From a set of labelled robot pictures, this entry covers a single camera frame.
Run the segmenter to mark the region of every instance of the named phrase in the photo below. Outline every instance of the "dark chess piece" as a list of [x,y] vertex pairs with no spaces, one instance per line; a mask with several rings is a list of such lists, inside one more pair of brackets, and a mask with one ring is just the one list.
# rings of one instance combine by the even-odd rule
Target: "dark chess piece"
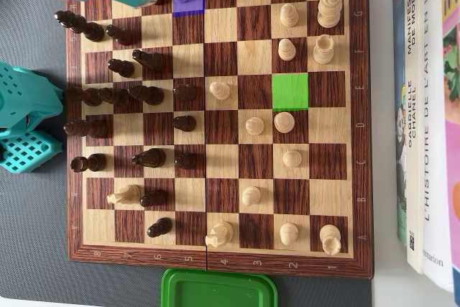
[[70,28],[74,33],[83,33],[85,37],[94,42],[104,38],[104,29],[97,23],[87,22],[85,17],[74,14],[72,11],[58,11],[55,13],[56,20],[65,28]]
[[175,157],[174,165],[178,168],[195,168],[195,154],[181,154]]
[[106,157],[102,154],[92,154],[90,157],[75,157],[72,162],[70,162],[70,168],[75,173],[82,173],[85,170],[89,169],[92,172],[98,172],[103,170],[106,167],[107,161]]
[[196,120],[191,115],[177,116],[172,121],[172,125],[176,129],[180,129],[184,132],[190,132],[195,129]]
[[132,155],[133,165],[143,165],[144,167],[157,168],[165,162],[165,152],[153,147],[138,155]]
[[64,131],[68,136],[91,136],[92,138],[104,138],[107,135],[108,126],[104,120],[70,120],[64,124]]
[[67,91],[67,97],[72,102],[85,102],[88,106],[95,107],[102,103],[101,98],[98,96],[97,89],[89,88],[83,90],[73,86]]
[[129,78],[134,73],[134,65],[127,60],[110,59],[107,66],[121,77]]
[[106,28],[106,33],[120,45],[129,46],[132,43],[132,35],[128,29],[122,29],[110,24]]
[[190,84],[179,84],[174,87],[172,93],[182,100],[192,101],[196,96],[196,87]]
[[173,223],[171,220],[167,217],[162,217],[147,229],[147,235],[149,237],[158,237],[169,233],[172,228]]
[[135,99],[152,106],[161,104],[165,97],[162,90],[156,86],[133,86],[128,89],[128,93]]

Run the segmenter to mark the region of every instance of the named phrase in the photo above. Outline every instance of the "chess piece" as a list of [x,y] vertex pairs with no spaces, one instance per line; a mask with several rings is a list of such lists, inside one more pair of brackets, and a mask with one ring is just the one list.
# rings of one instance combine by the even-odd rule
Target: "chess piece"
[[107,196],[107,203],[136,204],[139,202],[141,190],[137,185],[126,185],[117,192]]
[[156,86],[132,86],[128,88],[128,93],[135,99],[152,106],[161,104],[165,97],[162,90]]
[[109,37],[116,40],[120,45],[129,46],[132,44],[132,35],[128,29],[122,29],[110,24],[106,28]]
[[252,136],[257,136],[264,131],[264,121],[260,118],[253,117],[246,121],[246,130]]
[[285,27],[294,27],[299,22],[299,13],[292,4],[284,4],[280,12],[281,24]]
[[282,39],[278,45],[278,55],[284,61],[289,61],[295,57],[295,46],[289,39]]
[[233,234],[234,231],[230,223],[225,221],[219,222],[212,228],[211,233],[206,236],[206,246],[225,246],[227,242],[231,241]]
[[334,41],[329,35],[321,35],[316,39],[316,45],[313,48],[313,59],[318,64],[327,64],[334,57]]
[[107,62],[109,70],[118,73],[121,77],[129,78],[134,73],[134,65],[127,60],[110,59]]
[[161,219],[157,220],[154,224],[149,226],[147,229],[147,236],[149,237],[158,237],[163,234],[167,234],[173,228],[173,222],[167,218],[162,217]]
[[318,23],[324,28],[335,27],[340,22],[342,0],[319,0]]
[[104,138],[108,126],[104,120],[70,120],[64,124],[64,131],[70,137],[89,135],[92,138]]
[[336,255],[340,252],[340,231],[336,226],[325,225],[319,231],[319,238],[323,243],[323,250],[328,255]]
[[180,129],[184,132],[190,132],[195,129],[196,120],[191,115],[177,116],[173,119],[172,125],[175,129]]
[[295,120],[291,113],[286,111],[275,115],[275,128],[281,133],[291,132],[294,128]]
[[282,162],[289,168],[298,167],[302,163],[302,156],[297,150],[288,150],[282,156]]
[[106,167],[106,157],[102,154],[92,154],[90,157],[77,156],[70,162],[70,169],[74,173],[82,173],[89,169],[91,172],[98,172]]
[[153,147],[147,151],[141,152],[138,155],[132,155],[133,165],[143,165],[149,168],[161,167],[165,162],[165,152],[161,149]]
[[250,186],[243,191],[242,201],[245,206],[251,206],[259,203],[262,194],[260,189],[254,186]]
[[286,246],[292,245],[299,236],[299,229],[292,223],[284,223],[280,228],[281,242]]
[[227,100],[230,97],[230,87],[227,83],[213,82],[209,86],[209,91],[220,101]]
[[97,89],[89,88],[83,90],[73,86],[67,91],[67,98],[72,102],[85,102],[88,106],[96,107],[102,103],[101,98],[98,95]]

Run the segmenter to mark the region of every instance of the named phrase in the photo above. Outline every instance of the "dark wooden pawn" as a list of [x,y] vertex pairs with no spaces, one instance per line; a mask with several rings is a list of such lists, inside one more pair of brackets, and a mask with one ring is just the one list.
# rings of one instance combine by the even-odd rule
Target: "dark wooden pawn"
[[109,70],[118,73],[121,77],[131,77],[134,73],[134,65],[127,60],[110,59],[107,62]]
[[102,103],[101,98],[98,95],[97,89],[89,88],[83,90],[73,86],[67,91],[67,97],[72,102],[85,102],[88,106],[95,107]]
[[147,229],[147,235],[149,237],[158,237],[169,233],[172,228],[173,223],[171,220],[167,217],[162,217]]
[[172,125],[176,129],[180,129],[184,132],[190,132],[195,129],[196,120],[191,115],[177,116],[172,121]]
[[161,104],[165,97],[162,90],[156,86],[133,86],[128,88],[128,93],[135,99],[152,106]]

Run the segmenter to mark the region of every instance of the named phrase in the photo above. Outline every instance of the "black pawn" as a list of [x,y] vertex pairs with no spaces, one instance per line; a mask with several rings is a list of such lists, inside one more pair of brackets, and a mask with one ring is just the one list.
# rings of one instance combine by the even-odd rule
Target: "black pawn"
[[107,63],[109,70],[118,73],[121,77],[131,77],[134,73],[134,65],[127,60],[110,59]]
[[128,93],[135,99],[152,106],[161,104],[165,97],[161,89],[156,86],[133,86],[128,89]]
[[106,33],[120,45],[129,46],[132,41],[131,32],[128,29],[122,29],[110,24],[106,28]]
[[167,217],[162,217],[154,224],[152,224],[149,229],[147,229],[147,235],[149,237],[158,237],[163,234],[167,234],[173,228],[173,223]]
[[196,120],[191,115],[177,116],[172,121],[172,125],[176,129],[180,129],[184,132],[190,132],[195,129]]

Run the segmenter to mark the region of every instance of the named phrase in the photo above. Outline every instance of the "pawn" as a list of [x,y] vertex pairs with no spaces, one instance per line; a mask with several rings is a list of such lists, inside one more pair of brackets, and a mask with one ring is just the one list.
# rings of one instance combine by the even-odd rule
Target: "pawn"
[[167,234],[173,228],[173,223],[167,217],[162,217],[157,220],[154,224],[149,226],[147,229],[147,235],[149,237],[158,237],[163,234]]
[[284,61],[289,61],[295,57],[295,46],[289,39],[282,39],[278,45],[278,55]]
[[75,157],[70,162],[70,169],[74,173],[82,173],[89,169],[91,172],[98,172],[106,167],[106,157],[103,154],[92,154],[90,157]]
[[230,87],[227,83],[213,82],[209,86],[209,91],[220,101],[227,100],[230,97]]
[[177,116],[173,119],[172,125],[175,129],[180,129],[184,132],[190,132],[195,129],[196,120],[191,115]]

